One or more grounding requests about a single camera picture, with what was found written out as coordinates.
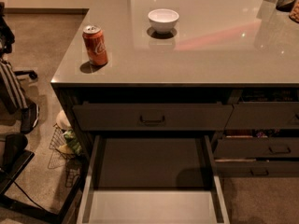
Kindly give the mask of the grey drawer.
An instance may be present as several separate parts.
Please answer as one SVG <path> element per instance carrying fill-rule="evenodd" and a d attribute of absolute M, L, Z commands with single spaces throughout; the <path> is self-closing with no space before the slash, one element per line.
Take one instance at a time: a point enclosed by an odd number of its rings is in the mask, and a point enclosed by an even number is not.
<path fill-rule="evenodd" d="M 221 104 L 74 105 L 82 131 L 222 130 L 233 107 Z"/>
<path fill-rule="evenodd" d="M 76 224 L 231 224 L 208 138 L 98 136 Z"/>

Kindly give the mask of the grey top drawer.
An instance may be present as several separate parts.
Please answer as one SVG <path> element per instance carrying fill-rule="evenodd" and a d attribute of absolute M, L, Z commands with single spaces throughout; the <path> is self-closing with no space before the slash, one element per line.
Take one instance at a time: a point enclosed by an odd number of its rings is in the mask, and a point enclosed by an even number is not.
<path fill-rule="evenodd" d="M 221 104 L 74 105 L 82 131 L 222 130 L 233 107 Z"/>

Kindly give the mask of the right middle drawer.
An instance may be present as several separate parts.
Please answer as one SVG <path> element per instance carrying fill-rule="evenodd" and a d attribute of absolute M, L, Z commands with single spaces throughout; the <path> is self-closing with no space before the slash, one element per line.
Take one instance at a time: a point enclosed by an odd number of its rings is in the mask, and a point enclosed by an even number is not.
<path fill-rule="evenodd" d="M 218 141 L 214 157 L 241 158 L 298 158 L 299 138 L 223 138 Z"/>

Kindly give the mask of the right top drawer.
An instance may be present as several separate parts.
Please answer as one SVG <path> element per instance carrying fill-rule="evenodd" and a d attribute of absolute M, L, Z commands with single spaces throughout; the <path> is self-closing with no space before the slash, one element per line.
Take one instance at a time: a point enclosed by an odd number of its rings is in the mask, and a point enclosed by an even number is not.
<path fill-rule="evenodd" d="M 247 102 L 234 105 L 226 129 L 298 129 L 298 102 Z"/>

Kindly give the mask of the right bottom drawer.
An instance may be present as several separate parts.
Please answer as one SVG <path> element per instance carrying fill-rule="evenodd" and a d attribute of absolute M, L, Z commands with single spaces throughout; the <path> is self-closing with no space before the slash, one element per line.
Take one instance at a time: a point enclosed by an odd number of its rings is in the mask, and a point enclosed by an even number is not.
<path fill-rule="evenodd" d="M 223 161 L 216 163 L 223 177 L 298 177 L 298 161 Z"/>

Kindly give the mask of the white ceramic bowl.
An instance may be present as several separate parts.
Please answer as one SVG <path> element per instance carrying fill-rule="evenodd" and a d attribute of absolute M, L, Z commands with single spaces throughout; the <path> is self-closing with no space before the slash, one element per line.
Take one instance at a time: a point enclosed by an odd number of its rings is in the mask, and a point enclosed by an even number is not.
<path fill-rule="evenodd" d="M 148 14 L 150 26 L 158 34 L 170 33 L 176 26 L 179 14 L 166 8 L 154 9 Z"/>

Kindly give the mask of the orange soda can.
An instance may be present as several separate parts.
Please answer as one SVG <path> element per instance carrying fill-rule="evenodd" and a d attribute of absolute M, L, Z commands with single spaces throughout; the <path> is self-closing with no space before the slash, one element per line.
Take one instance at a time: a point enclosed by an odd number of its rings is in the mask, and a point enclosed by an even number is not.
<path fill-rule="evenodd" d="M 108 62 L 103 30 L 96 25 L 83 28 L 82 37 L 92 65 L 105 65 Z"/>

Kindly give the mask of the black white sneaker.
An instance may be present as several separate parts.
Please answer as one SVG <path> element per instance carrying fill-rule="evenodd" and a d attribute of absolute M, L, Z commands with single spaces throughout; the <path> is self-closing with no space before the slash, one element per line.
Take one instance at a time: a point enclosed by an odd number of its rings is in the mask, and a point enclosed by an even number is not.
<path fill-rule="evenodd" d="M 21 132 L 28 134 L 38 124 L 39 106 L 35 103 L 30 104 L 21 111 Z"/>

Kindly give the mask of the person leg striped pants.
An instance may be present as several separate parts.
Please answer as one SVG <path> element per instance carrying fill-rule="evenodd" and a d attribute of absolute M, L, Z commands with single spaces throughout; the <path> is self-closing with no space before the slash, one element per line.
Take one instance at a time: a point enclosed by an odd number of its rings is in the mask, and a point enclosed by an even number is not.
<path fill-rule="evenodd" d="M 21 84 L 12 70 L 10 62 L 0 59 L 0 96 L 10 114 L 28 107 Z"/>

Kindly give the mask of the black office chair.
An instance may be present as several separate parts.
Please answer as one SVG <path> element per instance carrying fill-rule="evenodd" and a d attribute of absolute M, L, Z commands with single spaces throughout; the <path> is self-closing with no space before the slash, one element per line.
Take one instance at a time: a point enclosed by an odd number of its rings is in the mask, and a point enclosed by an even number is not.
<path fill-rule="evenodd" d="M 5 3 L 0 2 L 0 58 L 12 52 L 12 44 L 15 42 L 15 36 L 4 20 L 4 9 Z M 28 75 L 31 79 L 37 79 L 37 73 L 34 70 L 14 71 L 14 74 L 16 76 Z"/>

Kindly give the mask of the snack bag on counter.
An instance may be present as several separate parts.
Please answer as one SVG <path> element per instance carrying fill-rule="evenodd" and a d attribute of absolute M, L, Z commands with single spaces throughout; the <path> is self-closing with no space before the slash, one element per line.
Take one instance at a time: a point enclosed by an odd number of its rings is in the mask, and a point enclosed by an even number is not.
<path fill-rule="evenodd" d="M 289 18 L 292 21 L 299 22 L 299 0 L 295 0 Z"/>

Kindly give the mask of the black stand frame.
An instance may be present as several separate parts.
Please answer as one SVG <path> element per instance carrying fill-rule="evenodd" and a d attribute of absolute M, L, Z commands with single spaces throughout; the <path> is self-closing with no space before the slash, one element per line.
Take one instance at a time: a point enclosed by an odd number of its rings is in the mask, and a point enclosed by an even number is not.
<path fill-rule="evenodd" d="M 82 163 L 79 158 L 62 155 L 55 148 L 58 140 L 51 139 L 50 134 L 28 135 L 27 148 L 35 155 L 17 177 L 17 185 L 12 184 L 6 195 L 33 207 L 36 202 L 54 215 L 65 210 L 62 223 L 55 218 L 50 224 L 77 224 L 80 192 L 70 203 L 66 201 L 80 178 Z"/>

